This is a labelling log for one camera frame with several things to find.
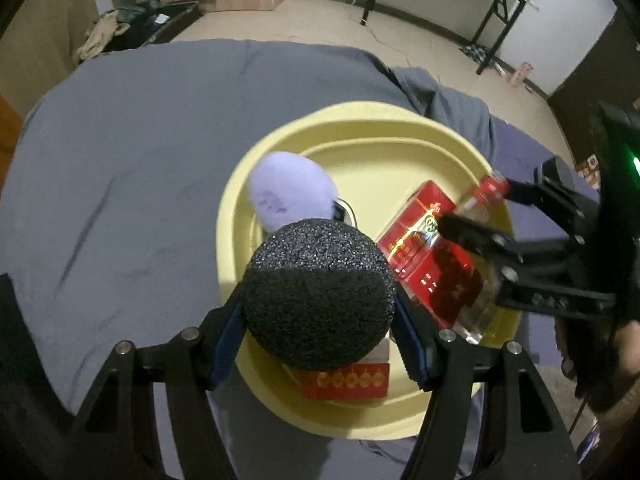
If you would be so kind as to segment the red silver Hongqiqu carton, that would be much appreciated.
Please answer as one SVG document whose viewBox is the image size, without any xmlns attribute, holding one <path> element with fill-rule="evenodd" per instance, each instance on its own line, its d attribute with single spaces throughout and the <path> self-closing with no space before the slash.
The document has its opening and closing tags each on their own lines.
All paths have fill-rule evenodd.
<svg viewBox="0 0 640 480">
<path fill-rule="evenodd" d="M 451 328 L 483 288 L 471 256 L 438 232 L 438 220 L 454 202 L 426 181 L 386 226 L 378 249 L 409 298 L 429 310 L 438 326 Z"/>
</svg>

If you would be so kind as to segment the red box gold coins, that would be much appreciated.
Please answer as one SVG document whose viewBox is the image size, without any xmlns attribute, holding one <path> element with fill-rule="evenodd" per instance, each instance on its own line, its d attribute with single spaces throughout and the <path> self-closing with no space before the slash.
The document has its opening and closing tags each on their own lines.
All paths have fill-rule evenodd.
<svg viewBox="0 0 640 480">
<path fill-rule="evenodd" d="M 390 335 L 360 361 L 336 370 L 288 372 L 307 399 L 362 401 L 386 398 L 390 388 Z"/>
</svg>

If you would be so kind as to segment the black foam-topped cylinder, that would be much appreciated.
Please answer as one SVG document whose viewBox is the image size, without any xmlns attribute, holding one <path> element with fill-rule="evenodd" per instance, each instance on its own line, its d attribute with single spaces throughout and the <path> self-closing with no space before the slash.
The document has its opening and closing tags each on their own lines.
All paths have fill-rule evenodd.
<svg viewBox="0 0 640 480">
<path fill-rule="evenodd" d="M 395 279 L 366 234 L 306 219 L 262 242 L 241 282 L 248 330 L 298 370 L 335 370 L 370 353 L 390 330 Z"/>
</svg>

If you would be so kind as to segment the printed cardboard box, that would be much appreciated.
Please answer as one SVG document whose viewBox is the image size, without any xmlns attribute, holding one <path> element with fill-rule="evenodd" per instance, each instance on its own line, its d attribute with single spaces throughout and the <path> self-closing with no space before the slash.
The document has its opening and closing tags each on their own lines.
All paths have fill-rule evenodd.
<svg viewBox="0 0 640 480">
<path fill-rule="evenodd" d="M 600 191 L 601 175 L 600 166 L 596 154 L 590 155 L 584 162 L 575 167 L 579 177 L 582 177 L 595 191 Z"/>
</svg>

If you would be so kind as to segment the pink snack bag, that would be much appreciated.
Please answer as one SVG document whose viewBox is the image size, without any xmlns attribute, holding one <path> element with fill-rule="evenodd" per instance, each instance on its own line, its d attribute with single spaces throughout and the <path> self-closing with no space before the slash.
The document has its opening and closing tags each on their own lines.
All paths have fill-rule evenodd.
<svg viewBox="0 0 640 480">
<path fill-rule="evenodd" d="M 521 63 L 509 78 L 509 84 L 514 88 L 518 88 L 522 84 L 525 84 L 526 79 L 533 71 L 533 69 L 533 65 L 529 62 Z"/>
</svg>

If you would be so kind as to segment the yellow plastic basin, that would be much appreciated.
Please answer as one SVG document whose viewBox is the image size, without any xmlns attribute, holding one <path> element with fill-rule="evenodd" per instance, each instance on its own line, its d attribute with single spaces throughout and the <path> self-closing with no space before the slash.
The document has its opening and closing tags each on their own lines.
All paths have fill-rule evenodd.
<svg viewBox="0 0 640 480">
<path fill-rule="evenodd" d="M 272 152 L 291 152 L 316 162 L 333 180 L 337 198 L 352 206 L 357 230 L 375 244 L 424 182 L 435 182 L 457 206 L 490 170 L 458 128 L 393 105 L 343 103 L 291 122 L 244 155 L 222 194 L 216 229 L 222 299 L 232 292 L 241 296 L 247 263 L 274 233 L 262 228 L 248 197 L 250 170 Z M 519 320 L 497 308 L 481 344 L 502 344 L 515 333 Z M 383 399 L 307 399 L 288 372 L 290 366 L 265 352 L 250 331 L 236 364 L 256 398 L 301 430 L 352 440 L 412 437 L 420 430 L 430 397 L 406 372 L 392 326 L 386 335 L 390 335 L 390 388 Z"/>
</svg>

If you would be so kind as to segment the dark door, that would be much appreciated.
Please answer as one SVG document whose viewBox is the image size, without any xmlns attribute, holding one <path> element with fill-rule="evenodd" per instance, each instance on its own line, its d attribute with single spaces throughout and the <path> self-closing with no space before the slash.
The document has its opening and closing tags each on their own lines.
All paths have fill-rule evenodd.
<svg viewBox="0 0 640 480">
<path fill-rule="evenodd" d="M 639 44 L 623 12 L 616 11 L 582 62 L 548 99 L 575 162 L 596 152 L 592 118 L 598 105 L 634 108 L 639 84 Z"/>
</svg>

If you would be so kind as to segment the dark clothes on floor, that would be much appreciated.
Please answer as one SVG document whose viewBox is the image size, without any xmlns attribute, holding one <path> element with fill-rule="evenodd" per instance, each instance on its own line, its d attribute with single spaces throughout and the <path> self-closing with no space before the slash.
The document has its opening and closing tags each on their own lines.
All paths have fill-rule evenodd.
<svg viewBox="0 0 640 480">
<path fill-rule="evenodd" d="M 487 58 L 490 49 L 480 44 L 466 44 L 460 47 L 460 51 L 476 64 L 482 64 Z"/>
</svg>

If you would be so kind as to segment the grey cloth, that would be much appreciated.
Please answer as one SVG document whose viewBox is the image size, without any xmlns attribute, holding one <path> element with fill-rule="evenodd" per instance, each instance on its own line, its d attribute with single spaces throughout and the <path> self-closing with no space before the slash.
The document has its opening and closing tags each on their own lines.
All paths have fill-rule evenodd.
<svg viewBox="0 0 640 480">
<path fill-rule="evenodd" d="M 220 300 L 215 223 L 245 153 L 330 105 L 376 101 L 490 162 L 486 104 L 354 48 L 206 40 L 102 56 L 28 114 L 1 194 L 1 461 L 60 473 L 115 344 L 162 344 Z"/>
</svg>

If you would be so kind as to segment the black suitcase with clothes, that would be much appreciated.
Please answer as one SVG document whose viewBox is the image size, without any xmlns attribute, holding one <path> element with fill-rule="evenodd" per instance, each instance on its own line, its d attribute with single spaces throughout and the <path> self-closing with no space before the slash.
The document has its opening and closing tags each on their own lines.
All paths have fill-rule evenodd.
<svg viewBox="0 0 640 480">
<path fill-rule="evenodd" d="M 74 53 L 74 63 L 79 65 L 111 52 L 168 44 L 202 16 L 196 1 L 144 0 L 119 6 L 102 14 L 88 28 L 85 42 Z"/>
</svg>

